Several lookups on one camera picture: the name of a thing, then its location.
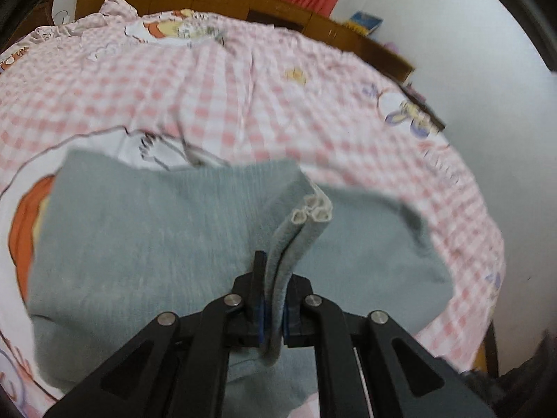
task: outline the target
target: wooden headboard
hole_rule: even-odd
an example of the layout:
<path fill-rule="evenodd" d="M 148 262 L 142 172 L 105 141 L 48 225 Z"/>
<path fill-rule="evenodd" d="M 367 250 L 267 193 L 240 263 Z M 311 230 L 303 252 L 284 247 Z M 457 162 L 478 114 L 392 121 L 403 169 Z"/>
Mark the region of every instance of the wooden headboard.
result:
<path fill-rule="evenodd" d="M 363 61 L 399 83 L 405 82 L 414 67 L 404 58 L 371 39 L 332 20 L 282 0 L 126 0 L 140 16 L 161 11 L 190 8 L 294 29 L 308 38 L 320 40 L 345 52 L 354 52 Z M 75 17 L 98 12 L 104 0 L 77 0 Z"/>

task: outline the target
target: metal screw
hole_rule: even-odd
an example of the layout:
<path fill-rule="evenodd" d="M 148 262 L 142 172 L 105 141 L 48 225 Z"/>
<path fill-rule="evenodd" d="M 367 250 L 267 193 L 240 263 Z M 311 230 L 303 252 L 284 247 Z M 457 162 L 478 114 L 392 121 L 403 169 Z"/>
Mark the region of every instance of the metal screw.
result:
<path fill-rule="evenodd" d="M 161 312 L 157 317 L 157 322 L 164 326 L 172 325 L 175 320 L 176 315 L 170 311 Z"/>
<path fill-rule="evenodd" d="M 389 320 L 389 315 L 385 311 L 373 311 L 371 314 L 371 320 L 376 324 L 386 324 Z"/>
<path fill-rule="evenodd" d="M 310 294 L 305 298 L 305 302 L 311 307 L 318 307 L 321 303 L 323 303 L 323 299 L 318 295 Z"/>
<path fill-rule="evenodd" d="M 237 307 L 242 302 L 242 298 L 238 294 L 228 294 L 225 297 L 225 303 L 230 307 Z"/>

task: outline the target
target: cartoon print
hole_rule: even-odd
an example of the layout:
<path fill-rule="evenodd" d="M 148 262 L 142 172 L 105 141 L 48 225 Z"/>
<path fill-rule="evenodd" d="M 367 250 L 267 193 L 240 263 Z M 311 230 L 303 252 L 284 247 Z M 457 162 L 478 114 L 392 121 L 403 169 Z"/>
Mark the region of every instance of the cartoon print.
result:
<path fill-rule="evenodd" d="M 307 77 L 304 74 L 304 71 L 298 67 L 294 69 L 289 69 L 284 74 L 285 78 L 288 80 L 294 80 L 295 82 L 300 83 L 300 85 L 305 86 L 307 83 Z"/>
<path fill-rule="evenodd" d="M 7 57 L 3 62 L 0 63 L 0 73 L 7 71 L 12 65 L 20 59 L 23 55 L 27 53 L 28 48 L 23 47 L 20 48 L 18 51 L 12 53 L 9 57 Z"/>
<path fill-rule="evenodd" d="M 43 40 L 52 39 L 55 35 L 55 28 L 52 26 L 39 26 L 34 31 L 37 35 L 39 35 Z"/>
<path fill-rule="evenodd" d="M 374 99 L 379 94 L 379 90 L 377 89 L 377 85 L 375 83 L 370 83 L 368 85 L 364 85 L 361 89 L 362 94 L 364 96 L 370 97 Z"/>
<path fill-rule="evenodd" d="M 486 276 L 485 280 L 491 285 L 491 294 L 489 298 L 491 299 L 491 309 L 489 310 L 489 317 L 493 316 L 495 311 L 495 304 L 497 303 L 497 297 L 499 296 L 499 290 L 501 289 L 502 278 L 499 272 L 490 273 Z"/>
<path fill-rule="evenodd" d="M 405 119 L 410 119 L 410 129 L 418 138 L 427 138 L 430 133 L 439 132 L 439 129 L 431 123 L 430 118 L 411 102 L 402 102 L 397 110 L 385 117 L 385 122 L 397 125 Z"/>
<path fill-rule="evenodd" d="M 25 418 L 41 418 L 56 399 L 33 382 L 31 366 L 0 332 L 0 387 Z"/>
<path fill-rule="evenodd" d="M 168 44 L 192 47 L 208 39 L 224 43 L 219 29 L 202 23 L 209 17 L 191 9 L 161 13 L 146 17 L 125 27 L 127 36 L 142 43 Z"/>
<path fill-rule="evenodd" d="M 66 153 L 87 149 L 132 167 L 171 170 L 190 165 L 185 146 L 170 136 L 124 127 L 74 136 L 29 160 L 0 195 L 0 385 L 26 418 L 39 418 L 62 396 L 38 375 L 25 302 L 34 247 Z"/>
<path fill-rule="evenodd" d="M 116 55 L 122 51 L 123 46 L 124 44 L 111 42 L 106 46 L 100 47 L 94 52 L 91 52 L 89 55 L 87 55 L 87 59 L 90 61 L 98 61 L 107 55 Z"/>
<path fill-rule="evenodd" d="M 178 20 L 163 20 L 162 22 L 144 23 L 147 31 L 157 39 L 180 38 L 199 40 L 204 37 L 214 37 L 216 30 L 212 26 L 193 26 Z"/>
<path fill-rule="evenodd" d="M 377 96 L 377 105 L 389 126 L 409 126 L 410 133 L 419 139 L 437 135 L 439 129 L 417 105 L 409 102 L 399 90 L 384 90 Z"/>

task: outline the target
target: gray sweater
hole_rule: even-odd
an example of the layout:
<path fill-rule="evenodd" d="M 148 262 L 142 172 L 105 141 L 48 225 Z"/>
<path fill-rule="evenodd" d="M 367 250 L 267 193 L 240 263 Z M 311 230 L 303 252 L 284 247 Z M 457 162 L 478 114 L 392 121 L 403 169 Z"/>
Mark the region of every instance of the gray sweater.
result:
<path fill-rule="evenodd" d="M 294 270 L 345 311 L 383 309 L 411 333 L 452 296 L 425 221 L 380 194 L 320 189 L 288 160 L 150 171 L 71 152 L 29 282 L 41 375 L 71 388 L 159 312 L 229 292 L 257 249 L 269 254 L 273 331 L 267 350 L 232 353 L 224 416 L 286 416 L 316 391 L 311 349 L 279 356 Z"/>

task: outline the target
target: orange cartoon print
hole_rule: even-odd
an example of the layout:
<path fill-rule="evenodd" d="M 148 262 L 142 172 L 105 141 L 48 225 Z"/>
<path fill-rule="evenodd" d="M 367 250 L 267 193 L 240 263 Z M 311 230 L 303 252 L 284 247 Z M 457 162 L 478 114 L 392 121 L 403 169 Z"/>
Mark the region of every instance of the orange cartoon print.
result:
<path fill-rule="evenodd" d="M 62 392 L 40 376 L 34 358 L 28 283 L 56 174 L 70 149 L 115 156 L 136 168 L 190 164 L 180 139 L 124 127 L 78 135 L 23 164 L 0 195 L 0 387 L 24 418 L 40 418 Z"/>
<path fill-rule="evenodd" d="M 143 20 L 127 25 L 124 32 L 141 43 L 188 47 L 210 39 L 223 43 L 219 29 L 202 23 L 209 19 L 207 14 L 182 9 L 144 17 Z"/>
<path fill-rule="evenodd" d="M 0 73 L 7 71 L 12 65 L 27 53 L 27 47 L 20 48 L 0 63 Z"/>
<path fill-rule="evenodd" d="M 48 196 L 54 184 L 54 175 L 39 180 L 19 201 L 9 232 L 8 248 L 16 267 L 21 297 L 27 300 L 27 279 L 33 260 L 33 247 L 37 244 L 41 221 L 48 206 Z"/>

